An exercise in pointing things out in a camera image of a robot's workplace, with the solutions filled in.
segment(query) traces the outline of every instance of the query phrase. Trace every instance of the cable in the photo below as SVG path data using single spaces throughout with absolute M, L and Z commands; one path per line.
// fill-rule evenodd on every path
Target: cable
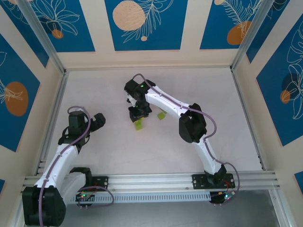
M 112 197 L 112 201 L 110 203 L 108 203 L 108 204 L 97 205 L 97 206 L 92 206 L 92 207 L 86 207 L 86 209 L 88 209 L 88 208 L 96 208 L 96 207 L 108 207 L 108 206 L 110 206 L 110 205 L 112 205 L 114 203 L 114 199 L 115 199 L 114 195 L 107 188 L 104 188 L 104 187 L 101 187 L 101 186 L 90 186 L 90 187 L 80 188 L 79 191 L 83 191 L 83 190 L 87 190 L 87 189 L 91 189 L 91 188 L 102 189 L 102 190 L 108 192 L 108 194 L 110 194 L 110 196 Z M 80 205 L 81 199 L 82 198 L 79 199 L 78 204 L 77 204 L 78 207 L 80 207 L 80 209 L 82 208 L 82 206 Z
M 70 143 L 69 145 L 67 145 L 65 148 L 63 148 L 63 150 L 60 152 L 60 154 L 57 156 L 57 158 L 55 159 L 55 161 L 52 163 L 51 167 L 49 168 L 47 174 L 46 174 L 46 177 L 45 177 L 45 180 L 43 181 L 43 184 L 42 184 L 42 187 L 40 189 L 40 194 L 39 194 L 39 204 L 38 204 L 38 211 L 39 211 L 39 223 L 40 223 L 40 227 L 44 227 L 43 225 L 43 218 L 42 218 L 42 197 L 43 197 L 43 192 L 44 192 L 44 188 L 45 188 L 45 185 L 46 183 L 48 182 L 48 178 L 54 168 L 54 166 L 56 165 L 58 159 L 62 156 L 62 154 L 69 148 L 71 147 L 72 145 L 74 145 L 76 142 L 78 142 L 80 139 L 82 139 L 86 134 L 87 132 L 89 131 L 89 128 L 90 128 L 90 115 L 89 113 L 87 112 L 87 110 L 82 107 L 82 106 L 72 106 L 70 108 L 68 108 L 67 110 L 67 113 L 69 114 L 70 113 L 70 110 L 73 109 L 73 108 L 80 108 L 83 110 L 83 112 L 87 115 L 88 117 L 88 126 L 86 128 L 86 130 L 84 131 L 84 133 L 79 136 L 79 138 L 77 138 L 76 140 L 74 140 L 72 143 Z
M 186 109 L 186 110 L 190 110 L 190 111 L 199 113 L 199 114 L 202 114 L 202 115 L 206 116 L 209 120 L 211 120 L 211 122 L 214 124 L 214 131 L 213 131 L 210 135 L 204 137 L 203 143 L 205 144 L 205 147 L 206 147 L 206 149 L 207 149 L 208 154 L 210 155 L 210 157 L 211 157 L 213 160 L 215 160 L 217 163 L 222 164 L 222 165 L 230 165 L 230 166 L 234 169 L 234 171 L 236 172 L 237 178 L 238 178 L 238 187 L 237 187 L 237 191 L 236 191 L 236 193 L 235 193 L 235 194 L 237 194 L 237 193 L 239 192 L 239 190 L 240 190 L 240 177 L 239 177 L 239 173 L 238 173 L 236 167 L 235 167 L 233 164 L 229 163 L 229 162 L 222 162 L 222 161 L 216 159 L 216 158 L 212 155 L 212 153 L 211 153 L 211 151 L 210 151 L 210 149 L 209 149 L 209 147 L 208 147 L 208 145 L 207 145 L 207 139 L 210 138 L 210 137 L 212 137 L 213 135 L 215 135 L 215 133 L 217 132 L 217 124 L 216 124 L 216 122 L 214 121 L 214 119 L 213 119 L 210 115 L 208 115 L 208 114 L 206 114 L 206 113 L 204 113 L 204 112 L 202 112 L 202 111 L 199 111 L 199 110 L 196 110 L 196 109 L 192 109 L 192 108 L 189 108 L 189 107 L 186 107 L 186 106 L 182 106 L 182 105 L 180 105 L 179 103 L 175 102 L 173 99 L 167 97 L 165 94 L 162 94 L 161 92 L 157 91 L 153 86 L 151 86 L 151 85 L 149 84 L 149 82 L 145 79 L 145 77 L 144 77 L 141 73 L 137 73 L 136 75 L 134 75 L 134 76 L 133 76 L 133 79 L 135 79 L 137 76 L 141 76 L 142 79 L 144 80 L 144 82 L 145 82 L 145 83 L 146 83 L 154 92 L 156 92 L 156 93 L 157 93 L 158 95 L 160 95 L 160 96 L 163 96 L 163 97 L 166 98 L 167 100 L 171 101 L 171 102 L 172 102 L 173 104 L 175 104 L 176 106 L 178 106 L 178 107 L 180 107 L 180 108 L 184 108 L 184 109 Z

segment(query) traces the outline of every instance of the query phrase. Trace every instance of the robotic arm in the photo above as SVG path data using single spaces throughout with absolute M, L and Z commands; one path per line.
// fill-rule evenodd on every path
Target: robotic arm
M 153 89 L 150 88 L 146 82 L 138 84 L 133 79 L 128 81 L 124 87 L 124 90 L 127 92 L 127 101 L 132 104 L 132 106 L 128 108 L 130 119 L 135 122 L 142 117 L 148 117 L 149 113 L 152 112 L 150 104 L 158 106 L 172 115 L 179 121 L 179 135 L 181 138 L 195 146 L 203 162 L 208 182 L 213 187 L 221 184 L 225 177 L 226 169 L 224 165 L 216 162 L 216 155 L 207 139 L 206 144 L 213 157 L 210 156 L 205 146 L 204 138 L 206 137 L 207 130 L 204 116 L 182 108 L 189 107 L 201 111 L 200 106 L 196 103 L 189 105 L 178 101 L 163 92 L 153 82 L 149 80 L 146 81 Z
M 103 114 L 99 113 L 94 117 L 96 120 L 91 119 L 90 128 L 83 138 L 62 153 L 63 149 L 85 133 L 88 127 L 88 117 L 84 112 L 74 111 L 70 113 L 69 126 L 63 130 L 57 152 L 48 169 L 34 187 L 26 187 L 22 192 L 24 219 L 27 226 L 39 225 L 38 200 L 45 179 L 47 182 L 42 199 L 42 220 L 45 226 L 61 225 L 66 206 L 72 197 L 77 194 L 80 188 L 92 186 L 92 174 L 89 168 L 77 167 L 70 172 L 68 171 L 81 148 L 88 142 L 90 133 L 105 124 Z

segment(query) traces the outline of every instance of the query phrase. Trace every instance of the gray surface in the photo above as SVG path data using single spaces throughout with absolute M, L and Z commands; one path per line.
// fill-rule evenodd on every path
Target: gray surface
M 267 191 L 242 191 L 230 203 L 209 202 L 114 204 L 79 210 L 67 207 L 61 227 L 278 227 Z

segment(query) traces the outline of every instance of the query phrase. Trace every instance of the white floor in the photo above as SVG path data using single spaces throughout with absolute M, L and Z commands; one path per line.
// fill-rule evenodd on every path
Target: white floor
M 176 99 L 198 103 L 216 120 L 218 132 L 210 142 L 219 159 L 233 163 L 239 171 L 261 170 L 229 68 L 70 72 L 46 164 L 68 126 L 67 109 L 81 105 L 91 116 L 103 113 L 106 124 L 91 133 L 74 166 L 90 167 L 94 175 L 202 172 L 195 148 L 178 134 L 178 121 L 169 115 L 159 120 L 156 106 L 143 120 L 143 129 L 135 130 L 124 85 L 139 72 Z M 206 121 L 211 133 L 212 123 Z

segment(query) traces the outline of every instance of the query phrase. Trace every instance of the purple cable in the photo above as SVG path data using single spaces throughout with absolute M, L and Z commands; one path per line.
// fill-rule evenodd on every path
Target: purple cable
M 72 145 L 74 145 L 76 142 L 78 142 L 80 139 L 82 139 L 86 133 L 89 131 L 89 128 L 90 128 L 90 115 L 89 113 L 87 112 L 87 110 L 82 107 L 82 106 L 71 106 L 70 108 L 68 108 L 67 110 L 67 113 L 69 114 L 70 113 L 70 110 L 73 109 L 73 108 L 80 108 L 83 110 L 83 112 L 87 115 L 88 117 L 88 121 L 89 121 L 89 124 L 86 128 L 86 130 L 84 131 L 84 133 L 79 136 L 79 138 L 77 138 L 75 141 L 73 141 L 72 143 L 70 143 L 69 145 L 67 145 L 65 148 L 63 148 L 63 150 L 60 152 L 60 154 L 57 156 L 57 158 L 55 159 L 55 161 L 53 162 L 53 164 L 51 165 L 51 167 L 49 168 L 47 174 L 46 174 L 46 179 L 43 181 L 43 184 L 42 184 L 42 187 L 40 189 L 40 194 L 39 194 L 39 204 L 38 204 L 38 211 L 39 211 L 39 223 L 40 223 L 40 227 L 44 227 L 43 225 L 43 218 L 42 218 L 42 196 L 43 196 L 43 191 L 44 191 L 44 188 L 45 188 L 45 185 L 46 183 L 48 182 L 48 178 L 54 168 L 54 166 L 56 165 L 58 159 L 62 156 L 62 154 L 69 148 L 71 147 Z
M 236 167 L 235 167 L 233 164 L 229 163 L 229 162 L 222 162 L 222 161 L 216 159 L 216 158 L 212 155 L 212 153 L 210 152 L 209 147 L 208 147 L 207 142 L 206 142 L 206 140 L 207 140 L 208 138 L 212 137 L 212 136 L 215 135 L 215 133 L 217 132 L 217 124 L 216 124 L 216 122 L 214 121 L 214 119 L 213 119 L 210 115 L 208 115 L 208 114 L 206 114 L 206 113 L 204 113 L 204 112 L 202 112 L 202 111 L 195 110 L 195 109 L 192 109 L 192 108 L 189 108 L 189 107 L 186 107 L 186 106 L 182 106 L 182 105 L 180 105 L 179 103 L 175 102 L 173 99 L 167 97 L 165 94 L 162 94 L 161 92 L 157 91 L 153 86 L 151 86 L 151 85 L 149 84 L 149 82 L 145 79 L 145 77 L 144 77 L 141 73 L 137 73 L 136 75 L 134 75 L 134 76 L 133 76 L 133 79 L 135 79 L 137 76 L 141 76 L 142 79 L 144 80 L 144 82 L 145 82 L 145 83 L 146 83 L 154 92 L 156 92 L 158 95 L 163 96 L 163 97 L 166 98 L 167 100 L 171 101 L 171 102 L 172 102 L 173 104 L 175 104 L 176 106 L 178 106 L 178 107 L 180 107 L 180 108 L 184 108 L 184 109 L 186 109 L 186 110 L 190 110 L 190 111 L 199 113 L 199 114 L 202 114 L 202 115 L 206 116 L 209 120 L 212 121 L 212 123 L 214 124 L 214 131 L 213 131 L 213 133 L 211 133 L 210 135 L 205 136 L 204 139 L 203 139 L 203 142 L 204 142 L 204 144 L 205 144 L 205 147 L 206 147 L 206 149 L 207 149 L 208 154 L 210 155 L 210 157 L 211 157 L 213 160 L 215 160 L 217 163 L 222 164 L 222 165 L 230 165 L 230 166 L 234 169 L 234 171 L 235 171 L 235 173 L 236 173 L 236 175 L 237 175 L 237 178 L 238 178 L 238 187 L 237 187 L 237 191 L 236 191 L 236 193 L 238 193 L 241 186 L 240 186 L 240 177 L 239 177 L 239 173 L 238 173 Z
M 88 209 L 88 208 L 96 208 L 96 207 L 108 207 L 108 206 L 110 206 L 110 205 L 112 205 L 114 203 L 114 199 L 115 199 L 114 195 L 110 192 L 110 190 L 108 190 L 107 188 L 101 187 L 101 186 L 90 186 L 90 187 L 80 188 L 79 192 L 81 192 L 83 190 L 91 189 L 91 188 L 96 188 L 96 189 L 99 188 L 99 189 L 103 189 L 104 191 L 108 192 L 110 194 L 110 196 L 112 197 L 112 201 L 110 203 L 104 204 L 104 205 L 97 205 L 97 206 L 92 206 L 92 207 L 86 207 L 86 209 Z M 80 205 L 81 199 L 82 198 L 79 199 L 78 204 L 77 204 L 78 207 L 80 207 L 80 208 L 82 208 L 82 206 Z

